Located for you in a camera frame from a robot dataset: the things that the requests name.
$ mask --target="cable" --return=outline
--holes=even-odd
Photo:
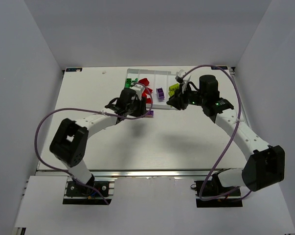
[[[95,194],[96,194],[96,192],[92,193],[92,194],[91,194],[91,197],[94,197],[94,196],[95,196]]]
[[[229,197],[229,194],[224,199],[218,199],[218,202],[224,202]]]
[[[242,111],[242,102],[241,102],[241,98],[240,98],[240,95],[239,95],[239,91],[235,85],[235,82],[234,80],[232,79],[232,77],[224,70],[222,69],[221,67],[218,67],[218,66],[215,66],[215,65],[198,65],[194,68],[192,68],[190,71],[188,71],[183,77],[182,79],[184,79],[186,76],[188,76],[192,71],[196,70],[196,69],[199,69],[199,68],[202,68],[202,67],[211,67],[211,68],[216,68],[218,70],[221,70],[231,81],[233,87],[234,87],[234,90],[235,90],[235,93],[236,93],[236,96],[237,96],[237,100],[238,100],[238,103],[239,103],[239,111],[238,111],[238,115],[237,115],[237,118],[240,119],[241,117],[241,111]],[[226,147],[224,148],[224,150],[222,151],[221,155],[219,156],[219,158],[217,159],[216,163],[214,164],[214,166],[211,168],[211,170],[209,171],[209,173],[207,174],[202,186],[201,186],[201,189],[200,189],[200,193],[199,193],[199,198],[202,200],[202,201],[210,201],[210,200],[214,200],[214,199],[218,199],[219,197],[222,197],[222,196],[226,196],[228,194],[231,194],[232,192],[236,191],[239,187],[235,187],[231,190],[229,190],[228,192],[224,192],[220,195],[217,195],[217,196],[212,196],[212,197],[209,197],[209,198],[202,198],[202,194],[203,194],[203,190],[206,186],[206,183],[208,182],[208,179],[209,177],[212,175],[212,173],[214,172],[214,170],[217,168],[217,165],[219,164],[219,162],[221,161],[221,159],[224,157],[225,153],[227,152],[227,150],[229,149],[230,145],[232,144],[233,140],[234,140],[234,136],[237,132],[239,128],[239,122],[236,123],[235,125],[235,128],[233,130],[233,133],[230,137],[230,140],[229,142],[227,143]]]
[[[196,184],[192,184],[191,186],[190,186],[190,188],[192,189],[192,190],[196,190],[197,188],[196,188]]]
[[[245,196],[239,198],[239,199],[236,199],[236,200],[232,200],[231,202],[239,202],[239,201],[242,201],[244,200],[245,198],[247,198],[250,194],[251,194],[252,190],[250,190]]]
[[[192,85],[192,87],[196,90],[196,91],[200,91],[200,89],[198,89],[195,84],[193,82],[188,82],[188,84]]]
[[[151,92],[149,91],[149,89],[148,89],[145,85],[143,85],[143,84],[141,84],[141,83],[135,82],[134,84],[142,85],[142,86],[147,90],[147,92],[149,93],[149,95],[150,95],[150,97],[151,97],[151,106],[150,106],[149,110],[148,110],[145,114],[143,114],[143,115],[141,115],[141,116],[139,116],[139,117],[123,117],[123,116],[119,116],[119,115],[117,115],[117,114],[110,114],[110,113],[104,113],[105,115],[107,115],[107,116],[117,117],[117,118],[120,118],[120,119],[135,120],[135,119],[139,119],[139,118],[143,118],[143,117],[145,117],[145,116],[146,116],[146,115],[152,110],[152,108],[153,108],[153,97],[152,97],[152,94],[151,94]],[[51,115],[53,115],[53,114],[55,114],[55,113],[57,113],[57,112],[60,112],[60,111],[66,111],[66,110],[81,111],[81,112],[94,113],[94,114],[103,114],[102,112],[99,112],[99,111],[88,110],[88,109],[78,109],[78,108],[62,108],[62,109],[56,109],[56,110],[52,111],[51,113],[47,114],[47,115],[46,115],[46,116],[40,121],[38,127],[36,128],[35,136],[34,136],[34,151],[35,151],[36,157],[37,157],[37,158],[39,159],[39,161],[40,161],[41,163],[43,163],[45,166],[47,166],[47,167],[49,167],[49,168],[51,168],[51,169],[53,169],[53,170],[57,170],[57,171],[64,172],[64,173],[68,174],[69,176],[71,176],[72,178],[74,178],[74,175],[72,175],[68,170],[60,169],[60,168],[54,167],[54,166],[52,166],[52,165],[46,163],[46,162],[41,158],[40,153],[39,153],[39,150],[38,150],[38,136],[39,136],[39,131],[40,131],[40,128],[41,128],[42,124],[44,123],[44,121],[45,121],[49,116],[51,116]],[[99,196],[105,201],[105,203],[106,203],[107,205],[109,205],[109,203],[107,202],[107,200],[105,199],[105,197],[100,193],[99,190],[97,190],[96,188],[94,188],[94,187],[92,187],[92,186],[88,186],[88,185],[86,185],[86,184],[83,184],[83,183],[80,182],[78,179],[75,179],[75,178],[74,178],[74,180],[75,180],[75,182],[76,182],[77,184],[79,184],[79,185],[81,185],[81,186],[84,186],[84,187],[87,187],[87,188],[90,188],[90,189],[94,190],[95,192],[97,192],[97,193],[99,194]]]

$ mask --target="green block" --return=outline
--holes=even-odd
[[[179,83],[172,85],[169,87],[169,91],[175,91],[175,90],[179,89],[179,86],[180,86]]]
[[[131,83],[132,83],[132,79],[127,78],[127,79],[126,79],[126,83],[124,84],[124,87],[125,87],[125,88],[129,88],[129,87],[131,87]]]

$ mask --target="cable tie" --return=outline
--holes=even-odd
[[[102,109],[100,112],[101,112],[101,114],[104,115],[105,117],[108,117],[108,115],[104,112],[103,109]]]
[[[240,119],[240,118],[236,118],[235,122],[234,123],[237,123],[237,122],[242,122],[244,121],[243,119]]]

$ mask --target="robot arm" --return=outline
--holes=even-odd
[[[144,90],[145,88],[139,84],[124,88],[120,97],[110,101],[102,112],[122,117],[127,115],[138,117],[145,114],[146,98],[142,98]],[[120,117],[97,114],[78,120],[66,118],[61,122],[49,149],[62,161],[75,179],[93,187],[94,176],[83,161],[87,140],[97,132],[117,125],[122,120]]]
[[[213,174],[212,184],[218,193],[225,192],[225,188],[232,186],[247,186],[250,190],[257,191],[284,179],[284,150],[279,145],[272,147],[262,140],[243,119],[237,120],[233,105],[220,97],[215,76],[201,76],[200,88],[196,91],[191,90],[191,82],[181,80],[181,76],[176,79],[180,87],[169,98],[168,105],[178,110],[186,109],[189,104],[201,106],[205,115],[229,136],[239,121],[234,142],[243,152],[247,164],[243,169],[228,169]]]

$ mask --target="yellow-green object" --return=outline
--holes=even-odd
[[[179,86],[180,86],[179,83],[172,85],[169,87],[169,91],[175,91],[175,90],[179,89]]]
[[[175,94],[175,91],[169,91],[169,96],[171,97],[171,96],[173,96],[174,94]]]

